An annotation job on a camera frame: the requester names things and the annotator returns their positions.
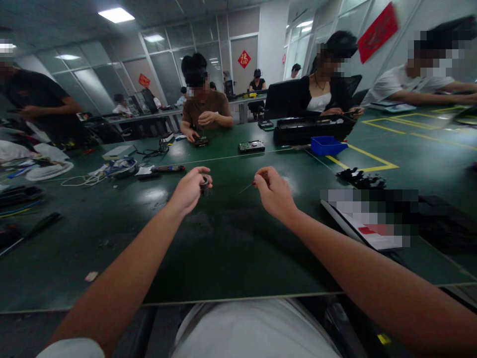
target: electronic device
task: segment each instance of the electronic device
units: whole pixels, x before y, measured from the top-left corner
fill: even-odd
[[[241,153],[261,152],[265,150],[265,145],[262,141],[243,142],[238,145],[238,150]]]
[[[408,112],[410,110],[417,109],[417,107],[411,106],[410,104],[407,104],[404,102],[393,102],[393,101],[387,101],[387,100],[371,102],[368,107],[379,109],[379,110],[390,112],[390,113]]]
[[[194,146],[196,146],[197,148],[205,147],[206,145],[209,145],[209,141],[207,140],[207,137],[197,138],[194,143]]]
[[[135,151],[136,148],[134,146],[119,146],[103,154],[103,159],[107,161],[118,160],[130,154],[133,154]]]
[[[265,119],[288,117],[290,108],[299,108],[300,80],[290,80],[270,85],[265,103]]]
[[[312,137],[333,136],[342,142],[356,121],[347,115],[313,116],[278,120],[273,131],[277,146],[310,144]]]
[[[268,119],[259,119],[258,120],[258,126],[261,129],[273,129],[274,124],[270,122]]]

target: ceiling light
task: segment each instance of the ceiling light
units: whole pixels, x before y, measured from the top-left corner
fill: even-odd
[[[305,21],[305,22],[302,22],[300,25],[298,25],[297,27],[304,27],[304,26],[308,26],[308,25],[311,25],[313,23],[313,21]]]
[[[164,38],[161,35],[151,35],[151,36],[146,36],[144,39],[148,42],[159,42],[164,40]]]
[[[132,16],[122,7],[117,7],[106,11],[100,11],[98,12],[98,14],[114,23],[134,20],[134,16]]]
[[[74,55],[60,55],[60,56],[55,56],[55,58],[71,61],[71,60],[77,60],[78,58],[81,58],[81,57],[74,56]]]

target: forearm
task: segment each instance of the forearm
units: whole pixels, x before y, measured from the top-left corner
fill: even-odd
[[[234,119],[232,118],[232,116],[230,117],[225,117],[225,116],[222,116],[222,115],[218,115],[217,118],[215,119],[215,121],[221,126],[221,127],[226,127],[226,128],[230,128],[230,127],[233,127],[234,125]]]
[[[477,350],[475,315],[429,282],[300,211],[282,221],[353,302],[415,353]]]
[[[168,206],[162,209],[79,299],[48,345],[88,337],[99,343],[106,356],[112,355],[142,304],[182,218]]]
[[[472,99],[468,95],[440,95],[429,93],[395,93],[389,96],[387,99],[395,101],[403,101],[415,106],[420,105],[439,105],[439,104],[474,104],[475,99]]]

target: black case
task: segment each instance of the black case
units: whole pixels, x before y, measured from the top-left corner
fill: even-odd
[[[318,122],[342,119],[343,123]],[[311,137],[333,136],[342,142],[351,133],[356,121],[345,115],[281,119],[273,131],[273,140],[278,146],[310,144]]]

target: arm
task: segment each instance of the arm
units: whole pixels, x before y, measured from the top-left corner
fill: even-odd
[[[477,104],[477,95],[475,94],[429,94],[429,93],[416,93],[400,90],[386,99],[406,102],[415,106],[420,105],[433,105],[433,104]]]
[[[265,209],[293,231],[372,320],[418,355],[477,352],[477,316],[429,282],[301,212],[273,167],[256,186]]]
[[[206,167],[194,168],[181,179],[167,206],[79,299],[48,346],[64,339],[91,338],[107,357],[112,356],[142,304],[182,219],[200,198],[201,173],[209,171]]]
[[[475,83],[465,83],[460,81],[454,81],[448,85],[445,85],[439,90],[445,92],[461,92],[461,91],[471,91],[472,93],[477,93],[477,85]]]

